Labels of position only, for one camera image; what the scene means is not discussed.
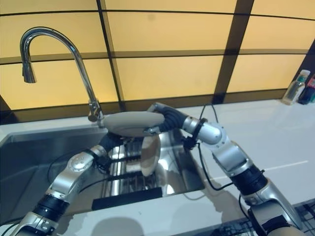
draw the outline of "bottle cap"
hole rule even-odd
[[[300,74],[304,75],[304,76],[309,76],[310,75],[310,71],[309,70],[301,70]]]

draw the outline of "plastic bottle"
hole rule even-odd
[[[313,94],[312,98],[311,98],[311,102],[315,103],[315,93]]]
[[[287,88],[282,102],[286,105],[292,105],[300,96],[305,88],[305,81],[311,72],[309,70],[301,70],[299,76]]]
[[[304,91],[301,93],[301,96],[299,97],[298,102],[303,105],[309,104],[314,94],[315,94],[315,74],[308,81],[306,88],[304,89]]]

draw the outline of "stainless steel sink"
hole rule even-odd
[[[43,196],[50,182],[65,167],[74,154],[90,148],[105,134],[97,127],[80,126],[74,129],[46,130],[45,132],[12,133],[0,142],[0,223],[24,216],[32,210]],[[183,148],[179,130],[160,134],[160,159],[154,174],[149,177],[134,175],[119,179],[126,173],[125,161],[113,163],[110,175],[116,180],[103,181],[83,191],[70,205],[66,214],[92,210],[94,199],[115,198],[115,206],[120,197],[128,199],[128,194],[143,193],[161,188],[162,196],[203,189],[192,156]],[[141,154],[141,140],[129,146],[115,148],[114,159],[137,157]],[[97,168],[85,185],[108,176]]]

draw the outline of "chrome faucet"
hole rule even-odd
[[[95,97],[95,94],[92,89],[92,85],[90,82],[90,79],[88,77],[87,71],[85,69],[85,66],[83,64],[82,57],[78,51],[78,49],[75,47],[75,45],[68,39],[65,35],[62,33],[51,29],[47,27],[35,27],[27,30],[20,42],[20,51],[21,51],[21,57],[22,57],[22,64],[23,64],[23,77],[24,81],[26,83],[36,83],[36,78],[34,76],[33,68],[32,68],[32,62],[31,62],[31,56],[30,56],[30,44],[31,41],[40,35],[46,35],[53,37],[60,42],[62,42],[72,53],[74,60],[77,64],[77,67],[80,71],[80,75],[83,81],[83,84],[85,86],[85,89],[88,92],[89,95],[89,108],[90,113],[88,116],[88,119],[92,122],[96,122],[99,125],[99,127],[102,127],[102,120],[104,118],[103,112],[101,110],[100,104]]]

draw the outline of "white countertop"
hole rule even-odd
[[[315,104],[286,106],[278,100],[215,105],[219,122],[265,175],[292,203],[315,197]],[[199,117],[202,107],[180,111]],[[215,121],[210,106],[204,117]],[[11,132],[75,127],[89,124],[86,117],[0,126],[0,140]],[[203,146],[210,176],[220,184],[229,182]],[[192,151],[197,163],[198,151]],[[207,228],[242,218],[238,190],[202,191],[169,196],[64,217],[56,230],[67,236],[168,236]],[[8,226],[2,226],[2,233]]]

